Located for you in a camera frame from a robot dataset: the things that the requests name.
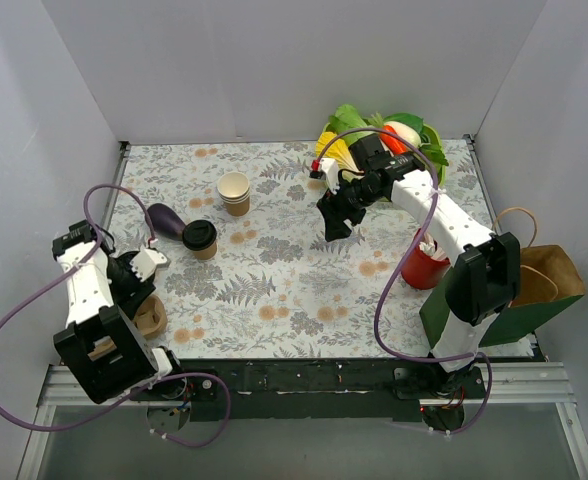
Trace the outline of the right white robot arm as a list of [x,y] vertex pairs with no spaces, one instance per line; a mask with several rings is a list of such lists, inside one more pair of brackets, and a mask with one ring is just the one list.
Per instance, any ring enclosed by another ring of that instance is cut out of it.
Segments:
[[409,213],[421,227],[419,242],[430,235],[450,262],[451,279],[445,293],[449,313],[425,364],[428,389],[449,397],[463,384],[461,370],[477,357],[478,347],[497,316],[520,292],[520,244],[510,233],[496,234],[473,220],[440,189],[435,166],[415,146],[394,156],[379,139],[382,130],[359,127],[360,139],[351,147],[356,162],[354,180],[320,152],[310,175],[322,178],[327,190],[319,199],[326,241],[351,235],[367,207],[381,198]]

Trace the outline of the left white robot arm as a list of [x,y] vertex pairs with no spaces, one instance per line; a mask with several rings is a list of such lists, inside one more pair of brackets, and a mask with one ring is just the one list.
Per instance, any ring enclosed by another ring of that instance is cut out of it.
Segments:
[[141,247],[118,257],[86,220],[52,243],[65,273],[69,312],[54,335],[63,363],[95,403],[126,390],[152,385],[167,400],[179,398],[187,377],[176,356],[151,347],[135,326],[138,308],[154,292],[156,271],[169,264],[154,248]]

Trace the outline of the black coffee cup lid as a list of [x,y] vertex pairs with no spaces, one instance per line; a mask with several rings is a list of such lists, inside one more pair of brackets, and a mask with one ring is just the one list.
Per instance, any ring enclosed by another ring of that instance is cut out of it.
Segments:
[[208,220],[195,220],[184,227],[181,240],[183,245],[191,251],[206,250],[216,242],[217,230]]

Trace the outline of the brown paper coffee cup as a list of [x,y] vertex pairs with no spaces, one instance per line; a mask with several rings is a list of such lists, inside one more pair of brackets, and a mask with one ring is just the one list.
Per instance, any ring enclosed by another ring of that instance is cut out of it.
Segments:
[[206,260],[213,258],[216,255],[217,251],[218,251],[217,241],[214,240],[206,248],[199,249],[199,250],[192,250],[192,254],[196,259],[198,259],[200,261],[206,261]]

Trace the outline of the brown and green paper bag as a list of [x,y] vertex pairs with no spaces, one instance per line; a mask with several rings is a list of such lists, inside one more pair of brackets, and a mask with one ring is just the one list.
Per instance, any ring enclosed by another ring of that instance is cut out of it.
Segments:
[[[523,207],[504,209],[492,227],[512,211],[526,213],[534,224],[529,244],[521,248],[520,294],[489,325],[480,340],[480,347],[519,341],[574,304],[586,292],[578,270],[561,246],[532,246],[538,231],[538,223],[532,212]],[[449,315],[445,292],[452,275],[449,272],[445,275],[420,309],[420,318],[433,348],[442,336]]]

